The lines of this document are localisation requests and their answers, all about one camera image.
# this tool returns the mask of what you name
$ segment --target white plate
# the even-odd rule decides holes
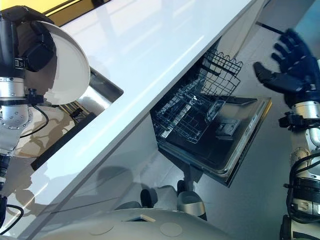
[[[88,88],[90,66],[77,42],[61,28],[41,22],[51,33],[56,46],[56,57],[39,72],[25,72],[25,86],[37,89],[53,105],[77,100]],[[34,43],[36,36],[29,23],[17,28],[19,53],[22,55]]]

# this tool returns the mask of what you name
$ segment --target cable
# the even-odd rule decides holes
[[[20,207],[20,206],[8,204],[8,205],[7,205],[7,208],[13,208],[13,209],[19,210],[19,211],[20,211],[20,215],[17,217],[17,219],[16,219],[6,230],[4,230],[3,232],[1,232],[0,235],[5,234],[5,233],[8,232],[10,229],[12,229],[12,228],[17,224],[17,222],[19,222],[19,220],[23,217],[23,215],[24,215],[24,213],[25,213],[25,211],[23,210],[23,208]]]
[[[41,129],[43,129],[45,126],[47,126],[48,123],[49,123],[49,118],[48,118],[47,114],[44,111],[42,111],[40,108],[38,108],[36,105],[33,105],[33,107],[35,109],[37,109],[45,117],[45,124],[42,125],[41,127],[39,127],[37,130],[35,130],[33,132],[30,132],[30,133],[28,133],[26,135],[22,135],[20,138],[25,138],[25,137],[28,137],[28,136],[30,136],[32,134],[35,134],[35,133],[39,132]]]
[[[315,163],[312,163],[312,164],[309,165],[309,166],[306,166],[306,167],[304,167],[304,168],[302,168],[302,169],[299,169],[298,171],[295,172],[295,174],[299,174],[299,173],[301,173],[301,172],[303,172],[303,171],[305,171],[305,170],[312,169],[313,167],[315,167],[315,166],[317,166],[317,165],[319,165],[319,164],[320,164],[320,160],[319,160],[319,161],[316,161]]]

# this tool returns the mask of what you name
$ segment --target window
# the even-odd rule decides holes
[[[16,5],[28,6],[62,26],[110,0],[0,0],[0,10]]]

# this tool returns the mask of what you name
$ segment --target black robotic glove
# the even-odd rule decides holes
[[[271,57],[279,64],[280,72],[271,72],[260,62],[253,64],[258,80],[267,88],[284,94],[285,103],[316,101],[320,103],[320,70],[308,46],[292,29],[279,38],[274,49],[280,54]]]

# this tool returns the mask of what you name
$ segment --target dish rack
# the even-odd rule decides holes
[[[209,49],[151,112],[156,136],[176,132],[197,143],[239,85],[242,66]]]

